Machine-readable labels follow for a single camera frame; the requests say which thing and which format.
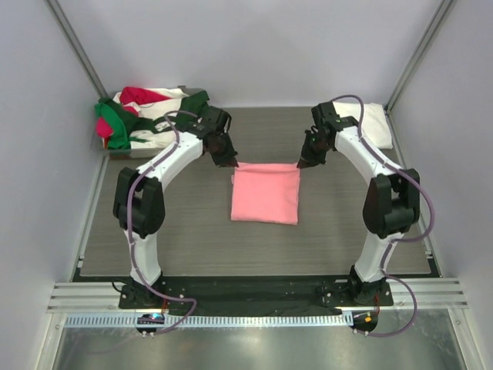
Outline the pink t shirt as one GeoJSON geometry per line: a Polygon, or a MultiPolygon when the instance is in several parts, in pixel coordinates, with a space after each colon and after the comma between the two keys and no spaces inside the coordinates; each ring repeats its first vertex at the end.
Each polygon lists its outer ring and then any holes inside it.
{"type": "Polygon", "coordinates": [[[231,220],[298,224],[300,169],[296,164],[240,163],[231,181],[231,220]]]}

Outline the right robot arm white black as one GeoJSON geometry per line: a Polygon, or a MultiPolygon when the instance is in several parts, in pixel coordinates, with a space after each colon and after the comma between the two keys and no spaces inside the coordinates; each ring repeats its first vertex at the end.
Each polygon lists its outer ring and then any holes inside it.
{"type": "Polygon", "coordinates": [[[388,260],[397,243],[420,217],[420,177],[389,160],[364,137],[361,118],[340,116],[332,102],[312,108],[313,125],[305,132],[298,168],[323,165],[327,152],[344,155],[367,184],[362,216],[367,236],[351,267],[348,294],[352,302],[369,305],[384,290],[388,260]]]}

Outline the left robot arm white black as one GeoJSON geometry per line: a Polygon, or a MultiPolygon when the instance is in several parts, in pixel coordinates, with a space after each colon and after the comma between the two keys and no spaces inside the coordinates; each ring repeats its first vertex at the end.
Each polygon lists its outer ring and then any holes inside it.
{"type": "Polygon", "coordinates": [[[131,272],[120,288],[120,308],[155,308],[167,298],[157,253],[157,234],[166,216],[164,191],[189,164],[209,153],[218,167],[235,167],[229,135],[231,115],[209,106],[203,113],[170,111],[157,119],[175,139],[142,166],[118,175],[113,215],[129,243],[131,272]]]}

